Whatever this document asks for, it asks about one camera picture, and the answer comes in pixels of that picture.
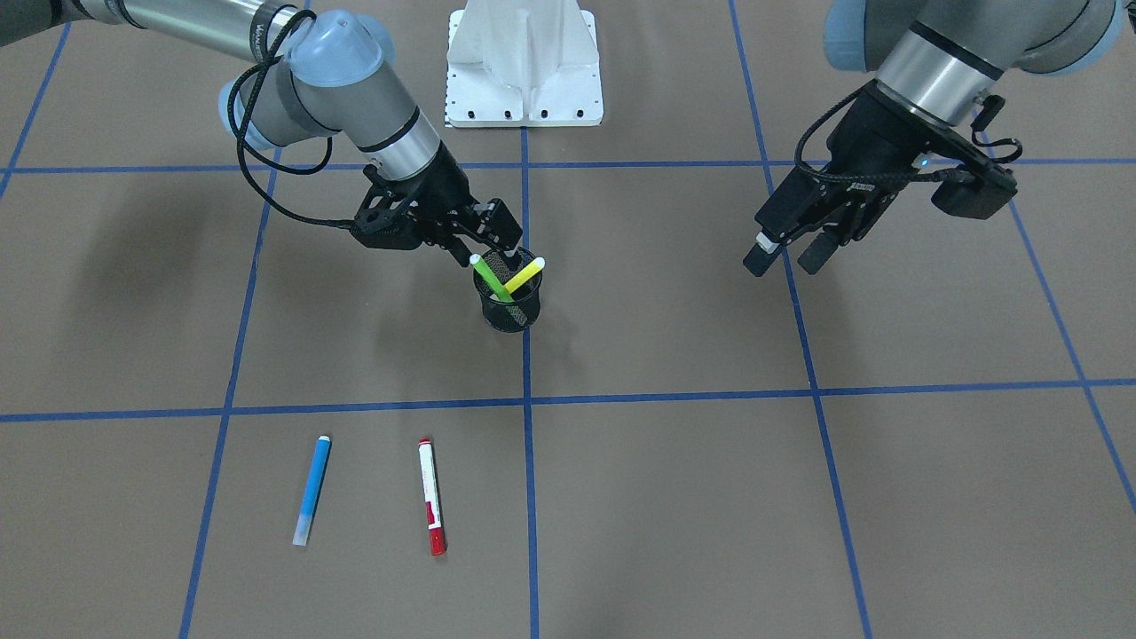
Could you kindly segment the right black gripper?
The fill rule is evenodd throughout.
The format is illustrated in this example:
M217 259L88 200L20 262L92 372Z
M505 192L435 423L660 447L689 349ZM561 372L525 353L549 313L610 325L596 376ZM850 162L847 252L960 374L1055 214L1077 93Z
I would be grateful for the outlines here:
M471 250L459 235L470 236L500 252L512 254L523 242L523 226L503 199L477 202L469 179L446 146L438 148L425 169L414 177L390 181L381 177L374 163L364 168L371 185L390 185L408 191L423 186L414 213L425 223L426 233L449 252L460 267L470 267Z

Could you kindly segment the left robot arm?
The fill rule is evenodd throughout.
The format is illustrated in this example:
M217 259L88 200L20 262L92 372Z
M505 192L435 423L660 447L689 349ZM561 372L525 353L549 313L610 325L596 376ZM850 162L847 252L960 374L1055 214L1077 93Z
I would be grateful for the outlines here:
M808 126L794 166L755 210L744 258L766 274L797 239L815 274L860 241L908 185L933 183L949 216L985 221L1017 194L1017 138L982 141L1005 101L1006 70L1091 66L1133 25L1131 1L836 1L824 26L832 67L870 80Z

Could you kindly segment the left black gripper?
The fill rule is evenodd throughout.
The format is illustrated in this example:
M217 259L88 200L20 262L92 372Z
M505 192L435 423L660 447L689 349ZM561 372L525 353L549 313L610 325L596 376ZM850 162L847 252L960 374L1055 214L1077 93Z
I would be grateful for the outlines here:
M816 169L804 161L807 144L843 107L847 113L826 141L829 161ZM788 177L755 213L761 230L742 265L762 279L796 239L819 232L797 258L797 266L815 275L841 247L862 240L907 185L968 181L962 169L925 173L925 153L944 139L942 130L869 81L800 138Z

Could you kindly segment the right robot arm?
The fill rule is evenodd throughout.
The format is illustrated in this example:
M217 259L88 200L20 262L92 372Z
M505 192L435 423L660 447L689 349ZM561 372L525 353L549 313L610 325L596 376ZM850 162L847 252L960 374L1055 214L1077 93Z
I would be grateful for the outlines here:
M250 63L222 90L218 109L239 164L344 134L367 159L367 194L350 219L285 210L304 224L349 232L371 249L437 246L471 264L466 240L511 266L523 227L499 199L481 202L446 143L398 78L381 20L306 11L289 1L5 1L3 44L74 20L154 31Z

